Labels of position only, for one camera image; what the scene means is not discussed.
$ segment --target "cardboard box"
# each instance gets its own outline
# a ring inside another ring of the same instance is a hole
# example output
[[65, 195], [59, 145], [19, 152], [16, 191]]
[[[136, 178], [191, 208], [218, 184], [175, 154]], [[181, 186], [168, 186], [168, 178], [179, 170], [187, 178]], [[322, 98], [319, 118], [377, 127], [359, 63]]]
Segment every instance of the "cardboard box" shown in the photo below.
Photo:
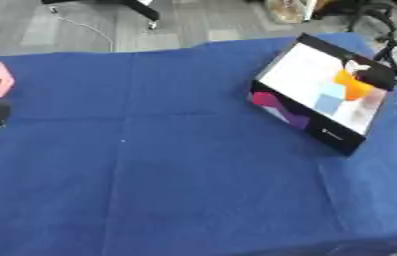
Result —
[[303, 34], [256, 77], [250, 100], [350, 155], [394, 84], [390, 68]]

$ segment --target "blue tablecloth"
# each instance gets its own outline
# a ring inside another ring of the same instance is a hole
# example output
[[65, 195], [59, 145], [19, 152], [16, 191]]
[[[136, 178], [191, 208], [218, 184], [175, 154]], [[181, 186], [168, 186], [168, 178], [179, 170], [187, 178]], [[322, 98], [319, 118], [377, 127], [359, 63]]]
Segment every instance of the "blue tablecloth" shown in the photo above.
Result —
[[246, 100], [292, 40], [0, 58], [0, 256], [397, 251], [397, 92], [340, 156]]

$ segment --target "white cable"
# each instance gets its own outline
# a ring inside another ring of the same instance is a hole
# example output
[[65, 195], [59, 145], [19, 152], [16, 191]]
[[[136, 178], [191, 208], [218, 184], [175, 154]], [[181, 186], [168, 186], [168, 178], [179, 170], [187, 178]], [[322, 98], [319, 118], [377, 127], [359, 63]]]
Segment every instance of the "white cable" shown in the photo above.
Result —
[[106, 40], [108, 40], [108, 42], [109, 42], [109, 51], [110, 51], [110, 52], [114, 52], [114, 42], [112, 41], [112, 39], [111, 39], [109, 36], [105, 35], [105, 34], [104, 34], [103, 32], [101, 32], [100, 30], [98, 30], [98, 29], [96, 29], [96, 28], [93, 28], [93, 27], [91, 27], [91, 26], [89, 26], [89, 25], [87, 25], [87, 24], [78, 23], [78, 22], [75, 22], [75, 21], [73, 21], [73, 20], [69, 20], [69, 19], [63, 18], [63, 17], [61, 17], [61, 16], [59, 16], [59, 15], [57, 15], [57, 16], [58, 16], [58, 19], [59, 19], [59, 20], [66, 21], [66, 22], [72, 23], [72, 24], [77, 25], [77, 26], [86, 27], [86, 28], [88, 28], [88, 29], [90, 29], [90, 30], [92, 30], [92, 31], [94, 31], [94, 32], [96, 32], [96, 33], [98, 33], [98, 34], [101, 35], [103, 38], [105, 38]]

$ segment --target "floor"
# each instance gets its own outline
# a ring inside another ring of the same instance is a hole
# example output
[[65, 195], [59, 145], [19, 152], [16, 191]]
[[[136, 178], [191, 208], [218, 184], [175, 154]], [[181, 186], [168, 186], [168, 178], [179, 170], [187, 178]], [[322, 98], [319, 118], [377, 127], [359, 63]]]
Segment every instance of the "floor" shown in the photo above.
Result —
[[[275, 24], [261, 4], [243, 0], [154, 0], [152, 7], [161, 12], [162, 20], [157, 30], [149, 31], [147, 21], [124, 6], [74, 2], [58, 7], [59, 16], [37, 0], [0, 0], [0, 55], [175, 49], [207, 41], [339, 32], [346, 23], [339, 17], [327, 17], [299, 25]], [[59, 17], [97, 28], [111, 43]], [[397, 22], [397, 10], [394, 20]], [[379, 46], [372, 39], [384, 31], [368, 18], [357, 30], [368, 35], [374, 48]]]

